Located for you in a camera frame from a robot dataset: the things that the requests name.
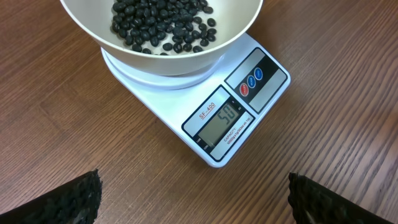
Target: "digital scale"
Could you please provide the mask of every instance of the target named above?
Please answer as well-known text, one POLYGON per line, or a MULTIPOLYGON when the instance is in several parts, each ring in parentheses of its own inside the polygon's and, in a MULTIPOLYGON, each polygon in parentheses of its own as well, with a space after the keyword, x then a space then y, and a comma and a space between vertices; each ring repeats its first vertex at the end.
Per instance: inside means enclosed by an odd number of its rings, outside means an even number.
POLYGON ((286 69, 247 34, 187 75, 145 73, 102 53, 112 74, 212 167, 231 159, 290 84, 286 69))

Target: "wooden table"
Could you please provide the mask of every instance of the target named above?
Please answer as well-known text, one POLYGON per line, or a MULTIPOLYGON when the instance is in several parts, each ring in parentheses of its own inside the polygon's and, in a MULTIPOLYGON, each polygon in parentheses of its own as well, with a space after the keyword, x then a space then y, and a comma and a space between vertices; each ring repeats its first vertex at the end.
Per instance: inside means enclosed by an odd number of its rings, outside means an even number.
POLYGON ((266 0, 290 88, 222 169, 118 83, 59 1, 0 2, 0 213, 99 169, 97 223, 292 223, 290 171, 398 222, 398 1, 266 0))

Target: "white bowl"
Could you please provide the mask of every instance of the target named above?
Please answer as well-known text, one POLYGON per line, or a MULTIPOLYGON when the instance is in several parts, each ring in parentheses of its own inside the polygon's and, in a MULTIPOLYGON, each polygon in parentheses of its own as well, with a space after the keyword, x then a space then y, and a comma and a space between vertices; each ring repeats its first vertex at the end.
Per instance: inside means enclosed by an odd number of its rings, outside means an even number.
MULTIPOLYGON (((61 3, 69 16, 113 57, 138 70, 158 75, 187 74, 216 62, 247 31, 262 6, 262 0, 208 0, 214 13, 209 15, 201 12, 198 16, 202 17, 204 23, 208 18, 216 20, 216 41, 210 42, 199 53, 177 55, 170 51, 167 53, 171 55, 162 56, 134 52, 131 46, 124 45, 123 40, 111 31, 112 18, 116 15, 112 10, 113 0, 61 0, 61 3)), ((159 54, 167 41, 173 43, 171 34, 156 49, 149 43, 143 47, 159 54)))

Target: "bean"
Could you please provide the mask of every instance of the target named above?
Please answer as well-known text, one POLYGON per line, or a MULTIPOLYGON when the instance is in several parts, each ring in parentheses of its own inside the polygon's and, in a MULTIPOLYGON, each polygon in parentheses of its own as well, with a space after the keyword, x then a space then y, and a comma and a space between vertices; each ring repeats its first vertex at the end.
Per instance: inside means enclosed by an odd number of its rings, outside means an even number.
POLYGON ((185 28, 186 28, 186 30, 189 31, 189 32, 193 31, 193 25, 192 25, 192 23, 191 23, 191 22, 187 22, 187 23, 185 24, 185 28))
POLYGON ((141 34, 141 32, 139 32, 139 30, 136 30, 136 29, 132 29, 132 30, 130 31, 130 35, 131 35, 132 37, 138 37, 138 36, 140 36, 140 34, 141 34))
POLYGON ((155 36, 157 31, 156 31, 156 26, 151 26, 148 30, 148 33, 151 37, 155 36))
POLYGON ((186 52, 190 52, 192 50, 192 45, 191 44, 184 44, 182 49, 186 52))
POLYGON ((122 38, 127 37, 127 31, 125 29, 119 29, 119 36, 122 38))
POLYGON ((182 44, 182 38, 181 38, 181 37, 173 36, 172 40, 173 40, 176 44, 182 44))
POLYGON ((152 52, 149 49, 142 50, 142 53, 144 53, 144 54, 152 54, 152 52))
POLYGON ((206 14, 211 14, 213 13, 213 8, 210 6, 203 7, 203 12, 206 14))
POLYGON ((143 43, 144 43, 144 40, 142 39, 142 37, 136 37, 136 44, 142 45, 143 43))
POLYGON ((156 36, 150 38, 150 44, 154 47, 157 47, 159 45, 159 40, 156 36))
POLYGON ((200 24, 200 25, 199 25, 199 29, 200 29, 201 31, 207 30, 206 24, 200 24))
POLYGON ((113 21, 117 24, 120 24, 123 21, 123 18, 120 16, 114 16, 113 21))
POLYGON ((171 43, 166 43, 163 45, 163 49, 166 51, 172 50, 173 49, 173 45, 171 43))
POLYGON ((202 52, 203 51, 203 49, 200 46, 194 46, 192 48, 192 50, 193 50, 193 53, 198 53, 198 52, 202 52))
POLYGON ((157 33, 157 38, 159 40, 164 40, 166 38, 166 33, 163 31, 160 31, 159 33, 157 33))
POLYGON ((141 52, 142 51, 142 47, 138 44, 133 44, 131 49, 135 52, 141 52))
POLYGON ((175 43, 173 45, 173 50, 175 51, 175 53, 179 54, 182 52, 182 46, 181 44, 175 43))
POLYGON ((112 30, 115 33, 119 33, 119 24, 117 22, 112 23, 112 30))
POLYGON ((201 17, 196 16, 195 18, 193 18, 193 22, 196 24, 201 24, 201 17))
POLYGON ((207 30, 207 33, 215 35, 217 33, 217 30, 214 28, 210 28, 207 30))
POLYGON ((200 41, 200 45, 202 47, 207 47, 209 45, 209 41, 206 40, 206 39, 203 39, 203 40, 200 41))
POLYGON ((214 42, 216 41, 216 36, 214 36, 213 34, 207 34, 207 40, 210 42, 214 42))
POLYGON ((191 35, 187 35, 184 38, 185 43, 191 44, 193 42, 193 37, 191 35))
POLYGON ((149 35, 148 31, 145 31, 145 30, 141 31, 141 37, 144 41, 150 40, 150 35, 149 35))
POLYGON ((197 40, 200 38, 200 33, 197 30, 192 31, 192 37, 197 40))
POLYGON ((136 12, 136 8, 134 6, 128 6, 124 9, 124 13, 127 16, 131 16, 134 15, 134 13, 136 12))
POLYGON ((206 7, 206 6, 208 5, 208 3, 207 3, 206 0, 200 0, 200 1, 199 1, 199 4, 200 4, 201 6, 203 6, 203 7, 206 7))
POLYGON ((207 24, 210 27, 215 27, 216 26, 216 21, 213 18, 210 18, 210 19, 207 20, 207 24))
POLYGON ((126 37, 126 45, 130 46, 130 45, 132 45, 132 43, 134 43, 134 38, 132 36, 128 35, 126 37))

